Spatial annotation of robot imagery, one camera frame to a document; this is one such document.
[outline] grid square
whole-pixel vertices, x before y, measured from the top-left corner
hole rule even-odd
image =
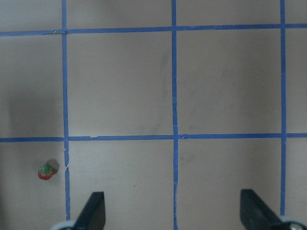
[[[279,139],[187,139],[179,146],[179,229],[243,230],[239,205],[244,188],[279,213]]]
[[[1,0],[0,31],[58,30],[62,1]]]
[[[68,39],[70,136],[172,134],[170,33]]]
[[[64,147],[61,142],[0,143],[0,229],[50,229],[65,220]],[[59,171],[37,172],[48,160]]]
[[[60,35],[0,37],[0,137],[63,136]]]
[[[280,23],[279,0],[177,0],[178,25]]]
[[[286,0],[284,2],[286,23],[307,23],[306,0]]]
[[[171,1],[69,0],[69,28],[155,27],[171,25]]]
[[[104,191],[105,230],[172,229],[172,151],[170,140],[71,142],[71,218]]]
[[[179,32],[180,133],[278,133],[280,31]]]
[[[287,140],[285,215],[301,221],[306,221],[307,218],[306,149],[305,138]]]
[[[287,132],[307,132],[307,31],[286,31]]]

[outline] strawberry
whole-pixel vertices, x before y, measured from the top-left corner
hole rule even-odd
[[[53,176],[53,174],[54,174],[54,169],[49,164],[45,164],[38,171],[38,177],[42,180],[50,179]]]

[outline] blue tape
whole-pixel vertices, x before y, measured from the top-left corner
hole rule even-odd
[[[302,23],[302,24],[285,24],[286,29],[300,29],[300,28],[307,28],[307,23]]]
[[[279,29],[280,24],[248,24],[248,25],[196,25],[177,26],[177,31],[188,30],[248,30],[248,29]]]
[[[103,33],[141,33],[141,32],[165,32],[165,31],[197,31],[197,30],[246,30],[246,29],[280,29],[280,24],[247,24],[247,25],[184,25],[184,26],[162,26],[162,27],[133,27],[133,28],[97,28],[97,29],[66,29],[66,21],[62,21],[64,29],[40,30],[40,31],[11,31],[0,32],[0,37],[5,36],[30,36],[30,35],[52,35],[52,34],[103,34]],[[285,28],[307,28],[306,23],[285,24]]]
[[[65,31],[67,27],[67,4],[66,0],[62,0],[62,29]]]
[[[33,35],[58,35],[65,34],[63,30],[38,30],[38,31],[10,31],[0,32],[0,37],[8,36],[33,36]]]
[[[285,3],[280,0],[281,21],[281,107],[282,107],[282,140],[281,140],[281,192],[280,215],[285,211],[285,187],[286,187],[286,45],[285,45]]]
[[[172,0],[172,25],[176,26],[176,0]],[[178,117],[177,117],[177,32],[172,32],[172,105],[174,133],[174,230],[177,225],[177,184],[178,184]]]
[[[177,25],[177,7],[176,7],[176,0],[172,0],[172,26]]]
[[[307,138],[307,133],[287,133],[287,138]]]
[[[62,0],[62,30],[66,31],[66,0]],[[70,174],[69,174],[69,131],[68,131],[68,80],[67,80],[67,35],[62,34],[62,71],[63,71],[63,122],[64,122],[64,160],[65,160],[65,200],[66,220],[71,219]]]
[[[64,141],[64,138],[0,138],[1,142],[48,142]]]
[[[281,138],[280,133],[182,134],[179,139]]]
[[[65,207],[66,207],[66,220],[71,219],[71,197],[70,197],[70,175],[69,168],[65,170]]]
[[[285,212],[285,188],[286,188],[286,137],[281,140],[282,155],[281,155],[281,192],[280,192],[280,215]]]
[[[98,137],[69,137],[69,141],[91,141],[91,140],[172,140],[173,135],[151,135],[151,136],[98,136]]]
[[[134,28],[98,28],[98,29],[69,29],[68,34],[103,34],[103,33],[134,33],[134,32],[165,32],[173,27],[134,27]]]

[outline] toy strawberry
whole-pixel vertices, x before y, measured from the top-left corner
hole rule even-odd
[[[38,171],[38,177],[42,180],[50,179],[54,174],[54,170],[51,165],[45,164],[43,167],[40,167]]]

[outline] blue painter's tape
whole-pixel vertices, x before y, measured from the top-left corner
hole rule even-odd
[[[286,138],[282,138],[282,155],[281,155],[281,192],[280,192],[280,215],[285,212],[285,188],[286,188]]]
[[[66,220],[71,219],[71,197],[70,197],[70,174],[69,168],[65,170],[65,198],[66,198]]]
[[[71,218],[71,198],[70,198],[70,173],[69,163],[69,130],[68,130],[68,80],[67,80],[67,35],[66,35],[66,0],[62,0],[62,74],[63,74],[63,123],[64,123],[64,160],[65,160],[65,200],[66,200],[66,220]]]
[[[302,24],[285,24],[286,29],[300,29],[300,28],[307,28],[307,23]]]
[[[67,97],[67,35],[62,35],[62,73],[63,73],[63,118],[64,137],[68,138],[68,97]]]
[[[69,141],[91,141],[91,140],[172,140],[173,135],[151,135],[151,136],[98,136],[98,137],[69,137]]]
[[[62,0],[62,29],[66,30],[67,24],[67,4],[66,0]]]
[[[281,138],[280,133],[241,133],[241,134],[181,134],[180,139],[237,139],[237,138]]]
[[[69,163],[69,142],[64,142],[64,160],[65,160],[65,167],[68,166]]]
[[[38,31],[10,31],[0,32],[0,37],[8,36],[33,36],[33,35],[58,35],[64,34],[63,30],[38,30]]]
[[[280,215],[285,211],[285,187],[286,187],[286,50],[285,50],[285,3],[280,0],[281,21],[281,107],[282,107],[282,139],[281,139],[281,192]]]
[[[64,138],[0,138],[0,142],[48,142],[64,141]]]
[[[177,26],[177,31],[189,30],[248,30],[248,29],[279,29],[280,24],[250,24],[250,25],[196,25]]]
[[[288,138],[307,138],[307,133],[287,133]]]
[[[172,0],[172,25],[176,25],[176,0]],[[177,32],[172,32],[172,105],[174,133],[174,230],[177,225],[177,184],[178,184],[178,117],[177,117]]]
[[[177,224],[177,185],[178,183],[174,183],[174,230],[178,230]]]
[[[176,0],[172,0],[172,26],[177,25],[177,6],[176,6]]]
[[[172,31],[172,26],[165,27],[134,27],[134,28],[98,28],[98,29],[69,29],[68,34],[103,34],[103,33],[135,33],[135,32],[165,32]]]

